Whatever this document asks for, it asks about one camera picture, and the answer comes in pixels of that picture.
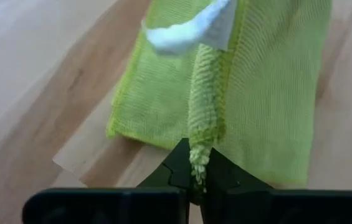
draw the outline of white fabric piece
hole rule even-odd
[[[147,29],[147,40],[157,54],[181,55],[198,44],[227,50],[234,23],[237,0],[215,0],[193,19],[166,28]]]

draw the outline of microfiber cloth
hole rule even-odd
[[[146,23],[182,23],[208,4],[154,0]],[[227,87],[219,93],[225,131],[216,149],[270,184],[303,187],[330,11],[330,0],[238,0],[224,53],[200,46],[182,57],[161,57],[140,33],[113,101],[107,134],[172,149],[189,136],[191,77],[209,71],[214,58],[221,58],[216,63],[226,78],[219,87]]]

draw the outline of green microfiber cloth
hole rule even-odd
[[[154,0],[146,23],[164,27],[184,22],[209,3]],[[191,135],[196,116],[189,109],[199,107],[191,84],[198,73],[213,73],[208,68],[216,62],[214,73],[221,77],[214,88],[220,103],[212,110],[220,110],[216,121],[225,122],[216,123],[217,136],[224,135],[216,149],[270,184],[304,186],[330,11],[330,0],[239,0],[226,53],[200,46],[199,53],[181,58],[159,57],[140,34],[113,101],[107,134],[172,149]],[[213,63],[197,69],[207,57]]]

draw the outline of wooden floor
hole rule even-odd
[[[0,0],[0,223],[39,190],[135,186],[166,157],[104,135],[149,2]],[[352,189],[352,0],[334,0],[308,186]]]

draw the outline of black plastic tool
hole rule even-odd
[[[188,139],[134,189],[48,189],[24,206],[25,224],[187,224],[189,203],[205,224],[352,223],[352,191],[276,190],[212,149],[207,193],[192,190]]]

